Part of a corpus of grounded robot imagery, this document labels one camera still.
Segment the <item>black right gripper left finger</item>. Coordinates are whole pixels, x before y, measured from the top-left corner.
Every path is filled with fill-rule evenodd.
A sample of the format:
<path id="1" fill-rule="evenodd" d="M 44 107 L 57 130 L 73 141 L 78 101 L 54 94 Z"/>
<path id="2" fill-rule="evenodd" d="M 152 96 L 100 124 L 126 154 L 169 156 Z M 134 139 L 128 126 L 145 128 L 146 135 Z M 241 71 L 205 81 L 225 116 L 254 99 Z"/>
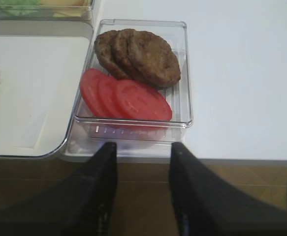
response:
<path id="1" fill-rule="evenodd" d="M 105 236 L 117 189 L 117 145 L 38 196 L 0 211 L 0 236 Z"/>

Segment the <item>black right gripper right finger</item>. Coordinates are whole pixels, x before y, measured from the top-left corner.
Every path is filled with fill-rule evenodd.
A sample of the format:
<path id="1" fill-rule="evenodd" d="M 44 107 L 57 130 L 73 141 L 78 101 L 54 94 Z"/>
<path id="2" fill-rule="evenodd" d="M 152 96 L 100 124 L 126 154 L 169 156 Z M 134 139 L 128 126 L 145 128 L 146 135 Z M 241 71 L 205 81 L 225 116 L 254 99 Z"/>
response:
<path id="1" fill-rule="evenodd" d="M 180 142 L 171 145 L 169 186 L 181 236 L 287 236 L 287 211 L 230 185 Z"/>

